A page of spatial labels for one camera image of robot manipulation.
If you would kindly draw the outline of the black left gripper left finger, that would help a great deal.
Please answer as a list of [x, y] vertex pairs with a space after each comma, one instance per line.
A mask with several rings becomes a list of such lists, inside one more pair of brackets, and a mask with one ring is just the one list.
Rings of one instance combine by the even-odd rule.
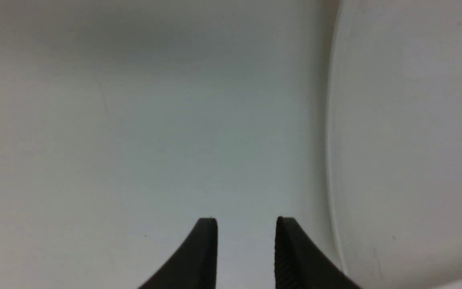
[[217, 258], [217, 220], [200, 218], [173, 255], [140, 288], [214, 289]]

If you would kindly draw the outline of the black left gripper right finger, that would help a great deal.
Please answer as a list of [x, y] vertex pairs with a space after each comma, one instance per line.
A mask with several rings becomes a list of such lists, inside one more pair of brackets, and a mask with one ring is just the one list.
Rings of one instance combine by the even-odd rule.
[[359, 289], [315, 245], [295, 218], [279, 216], [275, 235], [275, 288]]

